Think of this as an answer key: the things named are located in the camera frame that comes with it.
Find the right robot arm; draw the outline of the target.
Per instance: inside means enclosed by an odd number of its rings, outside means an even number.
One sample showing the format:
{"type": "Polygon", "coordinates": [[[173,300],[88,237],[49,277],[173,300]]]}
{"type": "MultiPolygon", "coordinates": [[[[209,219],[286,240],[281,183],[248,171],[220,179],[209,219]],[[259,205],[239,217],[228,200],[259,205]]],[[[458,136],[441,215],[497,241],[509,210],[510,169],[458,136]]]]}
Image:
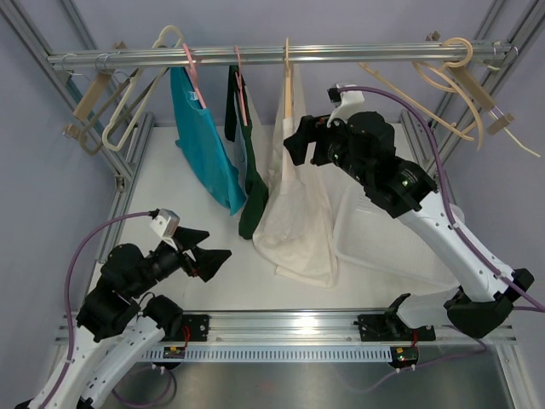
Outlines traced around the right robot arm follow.
{"type": "Polygon", "coordinates": [[[458,286],[426,296],[399,296],[384,323],[395,338],[426,325],[449,325],[482,338],[503,324],[534,282],[525,268],[501,262],[453,214],[437,184],[420,165],[396,154],[394,128],[377,112],[348,120],[307,115],[284,139],[294,165],[333,164],[358,182],[365,196],[418,235],[453,273],[458,286]],[[308,146],[313,145],[311,158],[308,146]]]}

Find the thick pink plastic hanger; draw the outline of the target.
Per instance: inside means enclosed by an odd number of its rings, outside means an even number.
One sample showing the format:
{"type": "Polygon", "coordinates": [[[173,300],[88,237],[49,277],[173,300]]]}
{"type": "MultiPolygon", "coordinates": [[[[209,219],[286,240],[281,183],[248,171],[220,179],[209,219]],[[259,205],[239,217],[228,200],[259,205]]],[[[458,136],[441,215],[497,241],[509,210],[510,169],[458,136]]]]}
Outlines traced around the thick pink plastic hanger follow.
{"type": "Polygon", "coordinates": [[[193,86],[193,90],[198,98],[198,101],[199,101],[199,104],[200,106],[203,108],[203,109],[206,109],[207,108],[207,105],[204,101],[204,98],[200,92],[200,89],[198,87],[198,71],[197,71],[197,68],[196,68],[196,65],[195,65],[195,62],[194,62],[194,59],[192,58],[192,54],[191,54],[191,51],[189,49],[189,47],[187,46],[186,43],[183,43],[182,44],[182,47],[184,49],[184,52],[186,54],[186,57],[187,57],[187,60],[188,60],[188,76],[191,80],[191,83],[192,83],[192,86],[193,86]]]}

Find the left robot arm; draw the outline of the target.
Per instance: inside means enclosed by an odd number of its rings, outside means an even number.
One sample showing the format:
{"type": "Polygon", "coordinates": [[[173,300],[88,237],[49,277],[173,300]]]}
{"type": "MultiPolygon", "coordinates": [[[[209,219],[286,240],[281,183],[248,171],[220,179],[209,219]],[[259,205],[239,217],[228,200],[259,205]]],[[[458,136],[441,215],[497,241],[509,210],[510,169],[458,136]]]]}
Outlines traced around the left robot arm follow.
{"type": "Polygon", "coordinates": [[[159,341],[188,343],[195,324],[164,295],[142,307],[138,298],[181,270],[210,281],[230,250],[202,249],[206,231],[177,227],[173,236],[143,255],[137,245],[114,247],[95,288],[67,321],[66,356],[46,385],[21,408],[97,408],[138,358],[159,341]]]}

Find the cream white t shirt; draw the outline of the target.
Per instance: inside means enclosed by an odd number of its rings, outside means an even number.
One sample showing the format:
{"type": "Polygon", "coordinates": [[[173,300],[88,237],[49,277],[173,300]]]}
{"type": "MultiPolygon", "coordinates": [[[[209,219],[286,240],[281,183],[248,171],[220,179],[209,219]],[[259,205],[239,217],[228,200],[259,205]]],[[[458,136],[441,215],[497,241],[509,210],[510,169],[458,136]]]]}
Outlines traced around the cream white t shirt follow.
{"type": "Polygon", "coordinates": [[[257,251],[276,265],[275,274],[331,288],[338,278],[333,222],[323,177],[309,163],[293,165],[284,147],[307,114],[301,71],[292,66],[293,116],[284,117],[284,85],[268,165],[269,199],[253,234],[257,251]]]}

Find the thin pink wire hanger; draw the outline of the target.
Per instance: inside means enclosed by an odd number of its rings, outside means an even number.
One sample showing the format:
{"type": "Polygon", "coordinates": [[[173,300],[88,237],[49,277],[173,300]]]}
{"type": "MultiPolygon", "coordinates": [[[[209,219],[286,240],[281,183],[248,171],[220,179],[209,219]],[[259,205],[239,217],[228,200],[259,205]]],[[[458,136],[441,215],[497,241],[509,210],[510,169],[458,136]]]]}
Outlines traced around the thin pink wire hanger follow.
{"type": "Polygon", "coordinates": [[[237,45],[233,47],[234,53],[237,57],[237,67],[238,71],[235,73],[235,78],[237,81],[238,86],[238,101],[239,101],[239,107],[241,110],[241,116],[243,120],[243,125],[248,125],[248,118],[247,118],[247,112],[246,112],[246,106],[245,106],[245,100],[244,100],[244,78],[242,75],[242,59],[240,50],[237,45]]]}

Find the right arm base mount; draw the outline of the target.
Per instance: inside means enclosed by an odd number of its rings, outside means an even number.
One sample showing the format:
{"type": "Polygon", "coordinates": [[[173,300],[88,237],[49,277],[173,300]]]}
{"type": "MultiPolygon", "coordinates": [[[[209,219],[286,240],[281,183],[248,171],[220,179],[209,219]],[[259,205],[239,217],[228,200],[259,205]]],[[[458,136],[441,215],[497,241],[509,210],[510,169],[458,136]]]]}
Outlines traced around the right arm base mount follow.
{"type": "Polygon", "coordinates": [[[432,326],[410,329],[398,318],[385,314],[361,314],[353,322],[362,342],[432,342],[436,340],[432,326]]]}

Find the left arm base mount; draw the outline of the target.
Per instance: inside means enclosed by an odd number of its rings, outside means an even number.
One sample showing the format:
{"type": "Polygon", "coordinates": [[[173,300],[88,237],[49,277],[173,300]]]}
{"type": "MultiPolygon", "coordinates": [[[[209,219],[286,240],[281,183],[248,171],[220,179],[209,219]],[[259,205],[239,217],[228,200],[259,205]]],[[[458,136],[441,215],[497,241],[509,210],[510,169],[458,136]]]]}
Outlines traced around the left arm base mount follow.
{"type": "Polygon", "coordinates": [[[208,314],[183,314],[174,317],[166,326],[163,342],[198,342],[208,340],[208,314]]]}

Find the beige plastic hanger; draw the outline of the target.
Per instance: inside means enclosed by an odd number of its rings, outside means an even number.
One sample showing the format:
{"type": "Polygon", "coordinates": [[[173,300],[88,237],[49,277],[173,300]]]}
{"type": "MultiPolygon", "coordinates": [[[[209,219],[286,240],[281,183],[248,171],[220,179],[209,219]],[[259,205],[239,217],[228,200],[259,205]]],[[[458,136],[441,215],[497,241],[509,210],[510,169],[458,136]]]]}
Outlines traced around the beige plastic hanger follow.
{"type": "Polygon", "coordinates": [[[284,45],[284,117],[293,116],[292,106],[292,67],[290,64],[290,39],[285,39],[284,45]]]}

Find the dark green t shirt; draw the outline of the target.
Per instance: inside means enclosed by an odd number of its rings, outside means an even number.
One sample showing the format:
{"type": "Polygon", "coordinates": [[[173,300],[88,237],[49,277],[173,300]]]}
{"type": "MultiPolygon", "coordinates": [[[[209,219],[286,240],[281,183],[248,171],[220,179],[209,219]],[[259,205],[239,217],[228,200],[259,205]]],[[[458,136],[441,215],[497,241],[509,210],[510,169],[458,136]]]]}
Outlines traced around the dark green t shirt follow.
{"type": "Polygon", "coordinates": [[[244,191],[244,207],[238,223],[238,234],[243,239],[252,239],[264,210],[269,192],[256,166],[255,149],[252,141],[253,123],[250,116],[250,98],[244,81],[244,100],[248,125],[243,125],[238,101],[238,86],[235,73],[238,67],[229,66],[227,80],[227,105],[224,132],[228,141],[234,144],[238,181],[244,191]]]}

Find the teal blue t shirt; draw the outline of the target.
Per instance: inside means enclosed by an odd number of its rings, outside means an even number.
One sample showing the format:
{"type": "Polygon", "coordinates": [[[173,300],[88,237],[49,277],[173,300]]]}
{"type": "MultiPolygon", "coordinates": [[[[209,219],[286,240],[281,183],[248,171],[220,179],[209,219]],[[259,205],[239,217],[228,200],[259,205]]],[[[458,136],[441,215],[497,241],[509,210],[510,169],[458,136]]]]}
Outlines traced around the teal blue t shirt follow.
{"type": "Polygon", "coordinates": [[[178,130],[176,146],[213,199],[235,215],[246,200],[239,185],[238,170],[227,155],[209,109],[201,106],[184,68],[170,71],[170,90],[178,130]]]}

